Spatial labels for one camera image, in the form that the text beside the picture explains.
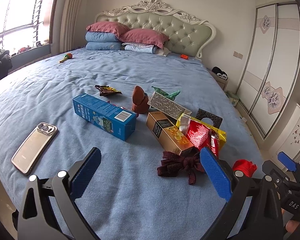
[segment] tufted headboard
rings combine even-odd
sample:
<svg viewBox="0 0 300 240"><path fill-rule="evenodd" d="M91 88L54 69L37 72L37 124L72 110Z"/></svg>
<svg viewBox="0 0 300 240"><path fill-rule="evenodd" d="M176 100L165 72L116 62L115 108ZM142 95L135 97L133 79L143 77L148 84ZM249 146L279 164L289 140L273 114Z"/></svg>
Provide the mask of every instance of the tufted headboard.
<svg viewBox="0 0 300 240"><path fill-rule="evenodd" d="M181 10L174 10L158 0L141 1L104 11L95 17L95 22L117 21L132 29L153 29L166 34L170 40L164 46L171 52L202 58L202 49L216 36L215 27L208 21Z"/></svg>

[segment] window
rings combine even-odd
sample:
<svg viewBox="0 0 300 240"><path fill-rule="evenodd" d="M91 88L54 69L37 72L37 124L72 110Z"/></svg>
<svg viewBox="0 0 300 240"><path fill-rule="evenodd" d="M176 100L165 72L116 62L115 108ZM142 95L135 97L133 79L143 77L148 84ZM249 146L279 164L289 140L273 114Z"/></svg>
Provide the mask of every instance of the window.
<svg viewBox="0 0 300 240"><path fill-rule="evenodd" d="M43 44L39 38L47 4L48 0L0 0L0 49L13 55L22 47Z"/></svg>

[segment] sliding door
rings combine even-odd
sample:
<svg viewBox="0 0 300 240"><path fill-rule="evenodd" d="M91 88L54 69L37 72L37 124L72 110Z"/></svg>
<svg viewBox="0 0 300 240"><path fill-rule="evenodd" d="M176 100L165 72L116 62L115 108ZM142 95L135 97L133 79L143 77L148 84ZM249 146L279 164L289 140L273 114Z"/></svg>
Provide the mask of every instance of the sliding door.
<svg viewBox="0 0 300 240"><path fill-rule="evenodd" d="M261 90L270 66L276 33L277 6L269 5L257 10L257 22L250 58L237 95L249 111Z"/></svg>
<svg viewBox="0 0 300 240"><path fill-rule="evenodd" d="M252 119L263 135L271 129L290 93L298 67L299 52L298 5L279 5L278 30L271 66L261 94L251 112Z"/></svg>

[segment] gold phone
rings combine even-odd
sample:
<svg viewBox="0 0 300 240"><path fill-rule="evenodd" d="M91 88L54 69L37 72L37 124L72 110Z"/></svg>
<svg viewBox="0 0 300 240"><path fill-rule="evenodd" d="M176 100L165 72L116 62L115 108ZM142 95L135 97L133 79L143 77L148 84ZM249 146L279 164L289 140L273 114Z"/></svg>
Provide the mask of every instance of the gold phone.
<svg viewBox="0 0 300 240"><path fill-rule="evenodd" d="M28 175L57 132L56 126L45 122L39 123L13 155L11 159L13 165Z"/></svg>

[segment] blue gripper pad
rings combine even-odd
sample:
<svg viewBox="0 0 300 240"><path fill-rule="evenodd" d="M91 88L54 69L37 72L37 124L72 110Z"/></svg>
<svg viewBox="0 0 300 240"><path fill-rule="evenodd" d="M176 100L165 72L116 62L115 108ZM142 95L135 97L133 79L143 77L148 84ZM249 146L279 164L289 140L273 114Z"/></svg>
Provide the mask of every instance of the blue gripper pad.
<svg viewBox="0 0 300 240"><path fill-rule="evenodd" d="M231 198L231 181L220 167L214 154L205 147L200 151L200 162L209 176L219 197L224 198L227 202Z"/></svg>
<svg viewBox="0 0 300 240"><path fill-rule="evenodd" d="M101 152L96 148L83 163L70 183L70 187L73 189L70 193L70 198L72 200L82 197L100 163Z"/></svg>
<svg viewBox="0 0 300 240"><path fill-rule="evenodd" d="M297 164L294 160L292 160L288 155L284 152L279 152L278 160L289 170L289 171L296 171Z"/></svg>

